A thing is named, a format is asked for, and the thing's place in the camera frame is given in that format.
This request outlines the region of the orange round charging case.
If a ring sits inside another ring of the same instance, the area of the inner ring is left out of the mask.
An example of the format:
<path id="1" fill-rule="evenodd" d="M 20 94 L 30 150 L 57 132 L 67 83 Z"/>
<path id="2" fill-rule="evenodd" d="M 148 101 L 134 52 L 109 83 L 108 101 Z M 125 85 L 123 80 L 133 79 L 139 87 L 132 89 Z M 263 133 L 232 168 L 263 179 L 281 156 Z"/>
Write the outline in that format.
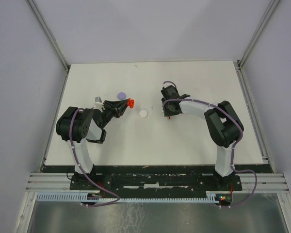
<path id="1" fill-rule="evenodd" d="M 135 100 L 129 98 L 128 102 L 127 102 L 127 106 L 132 109 L 134 107 L 134 105 L 135 105 Z"/>

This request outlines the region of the lavender round charging case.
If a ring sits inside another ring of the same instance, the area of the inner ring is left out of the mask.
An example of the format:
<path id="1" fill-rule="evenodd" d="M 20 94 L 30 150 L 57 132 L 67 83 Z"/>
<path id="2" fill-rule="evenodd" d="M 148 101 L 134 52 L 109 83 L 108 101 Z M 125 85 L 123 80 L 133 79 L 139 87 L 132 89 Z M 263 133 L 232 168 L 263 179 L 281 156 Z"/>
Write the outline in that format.
<path id="1" fill-rule="evenodd" d="M 127 95 L 126 95 L 126 93 L 124 93 L 124 92 L 119 92 L 119 93 L 117 94 L 117 98 L 118 98 L 119 100 L 125 100 L 126 97 L 127 97 Z"/>

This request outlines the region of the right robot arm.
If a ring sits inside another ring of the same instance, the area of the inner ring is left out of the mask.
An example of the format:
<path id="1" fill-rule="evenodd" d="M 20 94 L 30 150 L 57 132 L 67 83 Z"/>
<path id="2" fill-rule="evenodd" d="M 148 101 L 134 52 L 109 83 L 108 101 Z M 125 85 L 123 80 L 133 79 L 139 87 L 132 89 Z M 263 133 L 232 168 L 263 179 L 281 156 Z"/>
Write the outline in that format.
<path id="1" fill-rule="evenodd" d="M 161 90 L 162 113 L 129 115 L 117 140 L 126 165 L 189 165 L 215 156 L 213 185 L 224 190 L 235 177 L 234 151 L 243 124 L 228 101 L 211 104 L 180 95 L 170 81 Z"/>

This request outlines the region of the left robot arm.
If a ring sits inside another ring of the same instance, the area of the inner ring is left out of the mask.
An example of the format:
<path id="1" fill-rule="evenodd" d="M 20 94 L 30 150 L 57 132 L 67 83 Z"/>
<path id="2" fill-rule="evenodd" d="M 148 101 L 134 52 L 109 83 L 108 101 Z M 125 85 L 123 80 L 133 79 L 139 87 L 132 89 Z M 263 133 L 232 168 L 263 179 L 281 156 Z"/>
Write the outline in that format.
<path id="1" fill-rule="evenodd" d="M 131 98 L 118 101 L 106 100 L 101 107 L 68 107 L 56 123 L 56 133 L 69 145 L 75 163 L 75 176 L 81 177 L 86 189 L 97 185 L 94 164 L 90 158 L 87 143 L 102 144 L 107 132 L 105 127 L 113 118 L 120 118 L 126 109 L 133 108 Z"/>

